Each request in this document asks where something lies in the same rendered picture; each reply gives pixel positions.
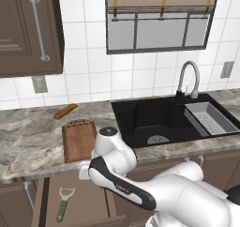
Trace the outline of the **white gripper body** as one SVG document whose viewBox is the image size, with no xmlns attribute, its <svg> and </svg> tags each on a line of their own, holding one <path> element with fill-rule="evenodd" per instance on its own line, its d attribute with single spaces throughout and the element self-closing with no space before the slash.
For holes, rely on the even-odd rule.
<svg viewBox="0 0 240 227">
<path fill-rule="evenodd" d="M 88 164 L 83 164 L 80 166 L 80 170 L 79 170 L 79 179 L 80 180 L 89 180 L 90 179 L 88 169 L 89 169 Z"/>
</svg>

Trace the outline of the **brown open drawer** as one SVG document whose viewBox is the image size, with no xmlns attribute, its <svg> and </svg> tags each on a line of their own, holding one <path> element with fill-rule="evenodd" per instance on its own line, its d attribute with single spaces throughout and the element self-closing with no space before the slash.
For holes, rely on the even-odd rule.
<svg viewBox="0 0 240 227">
<path fill-rule="evenodd" d="M 67 201 L 63 220 L 57 222 L 61 187 L 75 192 Z M 80 180 L 79 172 L 72 171 L 38 180 L 31 227 L 126 227 L 126 216 L 116 213 L 111 192 Z"/>
</svg>

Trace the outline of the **brown wooden cutting board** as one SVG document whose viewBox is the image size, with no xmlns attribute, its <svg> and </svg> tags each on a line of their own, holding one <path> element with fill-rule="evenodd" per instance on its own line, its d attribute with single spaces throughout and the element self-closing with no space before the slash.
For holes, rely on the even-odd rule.
<svg viewBox="0 0 240 227">
<path fill-rule="evenodd" d="M 65 163 L 91 158 L 97 129 L 93 121 L 71 120 L 62 127 Z"/>
</svg>

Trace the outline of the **brown crusty bread stick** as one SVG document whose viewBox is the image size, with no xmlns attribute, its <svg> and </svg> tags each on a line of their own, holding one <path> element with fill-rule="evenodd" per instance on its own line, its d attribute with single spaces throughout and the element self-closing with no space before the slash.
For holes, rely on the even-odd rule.
<svg viewBox="0 0 240 227">
<path fill-rule="evenodd" d="M 60 120 L 62 117 L 64 117 L 65 115 L 69 114 L 71 111 L 73 111 L 77 107 L 78 107 L 77 104 L 71 103 L 67 107 L 65 107 L 64 109 L 61 109 L 60 111 L 56 112 L 53 115 L 53 118 L 57 119 L 57 120 Z"/>
</svg>

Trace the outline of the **brown base cupboard door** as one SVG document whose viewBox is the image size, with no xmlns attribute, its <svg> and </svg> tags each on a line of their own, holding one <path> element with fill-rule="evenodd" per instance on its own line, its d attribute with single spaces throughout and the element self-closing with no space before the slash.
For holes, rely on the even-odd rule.
<svg viewBox="0 0 240 227">
<path fill-rule="evenodd" d="M 28 185 L 32 201 L 37 188 L 33 181 Z M 23 182 L 0 185 L 0 227 L 31 227 L 34 204 L 30 204 Z"/>
</svg>

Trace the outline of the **black kitchen sink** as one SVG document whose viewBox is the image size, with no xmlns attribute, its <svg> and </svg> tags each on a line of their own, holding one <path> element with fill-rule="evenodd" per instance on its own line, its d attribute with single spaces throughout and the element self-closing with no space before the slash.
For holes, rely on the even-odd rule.
<svg viewBox="0 0 240 227">
<path fill-rule="evenodd" d="M 210 102 L 240 129 L 240 121 L 206 93 L 197 99 L 186 96 L 181 100 L 167 97 L 116 101 L 112 110 L 122 139 L 133 148 L 240 135 L 202 137 L 184 115 L 186 104 L 200 102 Z"/>
</svg>

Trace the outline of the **brown under-sink cupboard door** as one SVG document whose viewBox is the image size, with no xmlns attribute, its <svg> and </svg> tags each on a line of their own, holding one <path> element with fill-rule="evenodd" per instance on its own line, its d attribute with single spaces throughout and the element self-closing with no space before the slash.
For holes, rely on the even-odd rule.
<svg viewBox="0 0 240 227">
<path fill-rule="evenodd" d="M 202 155 L 204 158 L 202 171 L 205 182 L 221 190 L 240 185 L 240 149 Z M 190 158 L 199 164 L 198 156 Z M 127 177 L 135 181 L 146 181 L 183 161 L 184 158 L 177 158 L 141 163 Z"/>
</svg>

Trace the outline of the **grey perforated sink tray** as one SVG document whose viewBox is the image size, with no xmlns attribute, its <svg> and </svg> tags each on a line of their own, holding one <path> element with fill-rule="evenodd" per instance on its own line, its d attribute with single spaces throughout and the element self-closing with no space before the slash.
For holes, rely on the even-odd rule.
<svg viewBox="0 0 240 227">
<path fill-rule="evenodd" d="M 202 137 L 240 133 L 240 129 L 210 102 L 186 104 L 184 115 Z"/>
</svg>

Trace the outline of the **grey curved tap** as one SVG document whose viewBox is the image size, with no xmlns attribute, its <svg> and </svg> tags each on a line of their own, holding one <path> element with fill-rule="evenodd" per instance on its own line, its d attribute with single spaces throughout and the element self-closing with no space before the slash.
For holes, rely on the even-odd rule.
<svg viewBox="0 0 240 227">
<path fill-rule="evenodd" d="M 199 96 L 200 72 L 194 61 L 188 60 L 179 71 L 179 81 L 175 99 L 181 100 L 189 87 L 190 97 L 197 99 Z"/>
</svg>

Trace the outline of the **window with beige blind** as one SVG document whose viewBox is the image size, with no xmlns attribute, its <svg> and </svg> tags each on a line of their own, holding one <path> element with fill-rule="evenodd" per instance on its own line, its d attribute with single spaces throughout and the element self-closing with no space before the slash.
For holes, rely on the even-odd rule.
<svg viewBox="0 0 240 227">
<path fill-rule="evenodd" d="M 106 52 L 206 48 L 218 0 L 105 0 Z"/>
</svg>

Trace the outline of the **green handled peeler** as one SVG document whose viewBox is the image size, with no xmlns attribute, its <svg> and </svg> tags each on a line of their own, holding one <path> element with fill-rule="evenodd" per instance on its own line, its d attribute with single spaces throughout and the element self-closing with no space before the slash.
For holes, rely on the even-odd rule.
<svg viewBox="0 0 240 227">
<path fill-rule="evenodd" d="M 68 200 L 73 196 L 73 194 L 75 193 L 75 188 L 61 188 L 59 190 L 59 195 L 61 197 L 61 202 L 58 208 L 58 212 L 57 212 L 57 216 L 56 216 L 56 221 L 57 222 L 62 222 L 64 215 L 65 215 L 65 211 L 67 208 L 67 204 L 68 204 Z"/>
</svg>

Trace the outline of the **grey wall socket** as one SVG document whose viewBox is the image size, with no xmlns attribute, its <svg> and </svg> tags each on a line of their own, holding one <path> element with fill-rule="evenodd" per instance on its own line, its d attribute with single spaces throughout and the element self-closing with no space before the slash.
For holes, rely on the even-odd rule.
<svg viewBox="0 0 240 227">
<path fill-rule="evenodd" d="M 36 94 L 47 93 L 47 83 L 44 76 L 32 76 L 32 83 Z"/>
<path fill-rule="evenodd" d="M 234 65 L 233 61 L 224 63 L 224 66 L 223 66 L 223 69 L 222 69 L 221 75 L 220 75 L 221 79 L 229 78 L 231 76 L 231 73 L 233 70 L 233 65 Z"/>
</svg>

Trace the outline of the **brown wall cupboard door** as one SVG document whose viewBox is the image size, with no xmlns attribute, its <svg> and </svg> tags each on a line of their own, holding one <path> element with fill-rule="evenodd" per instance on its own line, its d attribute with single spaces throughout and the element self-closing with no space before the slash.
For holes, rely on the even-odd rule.
<svg viewBox="0 0 240 227">
<path fill-rule="evenodd" d="M 61 74 L 65 40 L 59 0 L 40 0 L 37 12 L 45 53 L 29 0 L 0 0 L 0 78 Z"/>
</svg>

